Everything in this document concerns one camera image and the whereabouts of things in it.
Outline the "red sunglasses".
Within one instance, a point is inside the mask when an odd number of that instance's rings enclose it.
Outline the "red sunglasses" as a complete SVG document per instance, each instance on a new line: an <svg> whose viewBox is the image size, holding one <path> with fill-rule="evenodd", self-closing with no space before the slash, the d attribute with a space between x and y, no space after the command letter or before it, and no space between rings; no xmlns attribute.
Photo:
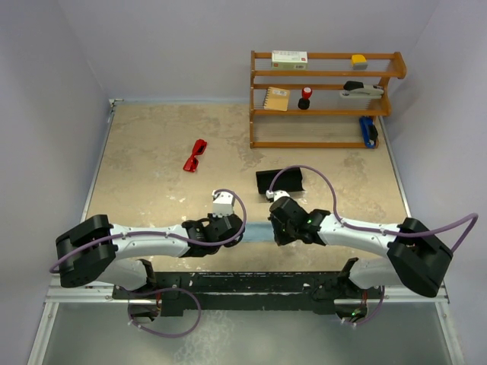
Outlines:
<svg viewBox="0 0 487 365"><path fill-rule="evenodd" d="M191 173L194 173L196 171L197 166L199 164L198 156L204 154L207 144L208 144L207 141L203 139L198 139L195 141L191 155L189 156L189 158L187 159L187 161L183 166L184 171L191 172Z"/></svg>

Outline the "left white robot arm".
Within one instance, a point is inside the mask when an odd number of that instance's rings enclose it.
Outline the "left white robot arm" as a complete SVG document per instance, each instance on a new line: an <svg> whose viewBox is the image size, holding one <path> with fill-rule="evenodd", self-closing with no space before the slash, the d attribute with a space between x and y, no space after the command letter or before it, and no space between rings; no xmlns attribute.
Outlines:
<svg viewBox="0 0 487 365"><path fill-rule="evenodd" d="M247 219L237 214L209 214L162 228L111 224L97 214L56 239L57 261L49 268L65 288L103 281L131 290L140 298L156 291L156 279L146 256L202 258L243 237Z"/></svg>

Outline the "black glasses case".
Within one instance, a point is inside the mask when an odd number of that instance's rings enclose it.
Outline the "black glasses case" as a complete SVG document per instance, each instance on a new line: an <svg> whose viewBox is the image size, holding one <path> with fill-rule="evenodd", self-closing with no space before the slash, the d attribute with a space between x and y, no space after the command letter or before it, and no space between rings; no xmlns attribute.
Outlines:
<svg viewBox="0 0 487 365"><path fill-rule="evenodd" d="M265 195L269 190L269 187L281 171L277 170L262 170L256 171L256 184L258 193ZM302 192L303 188L303 175L299 167L294 167L284 171L273 185L273 190L285 190L286 192Z"/></svg>

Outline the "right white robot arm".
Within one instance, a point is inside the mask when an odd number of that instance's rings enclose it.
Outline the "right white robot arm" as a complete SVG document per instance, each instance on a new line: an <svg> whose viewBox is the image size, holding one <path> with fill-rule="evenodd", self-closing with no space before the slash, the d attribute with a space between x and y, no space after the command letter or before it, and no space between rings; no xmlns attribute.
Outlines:
<svg viewBox="0 0 487 365"><path fill-rule="evenodd" d="M346 297L380 286L404 286L423 297L436 297L453 258L450 248L410 217L401 224L340 221L330 211L306 212L293 198L282 196L271 204L269 220L280 246L300 240L375 254L375 259L351 260L347 265L338 280Z"/></svg>

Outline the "blue cleaning cloth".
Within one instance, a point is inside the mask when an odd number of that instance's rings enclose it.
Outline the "blue cleaning cloth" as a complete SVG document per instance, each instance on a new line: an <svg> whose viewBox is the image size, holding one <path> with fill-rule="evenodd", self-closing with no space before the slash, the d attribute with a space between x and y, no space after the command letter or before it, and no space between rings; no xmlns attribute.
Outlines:
<svg viewBox="0 0 487 365"><path fill-rule="evenodd" d="M249 222L243 233L243 242L260 243L273 242L274 231L269 222Z"/></svg>

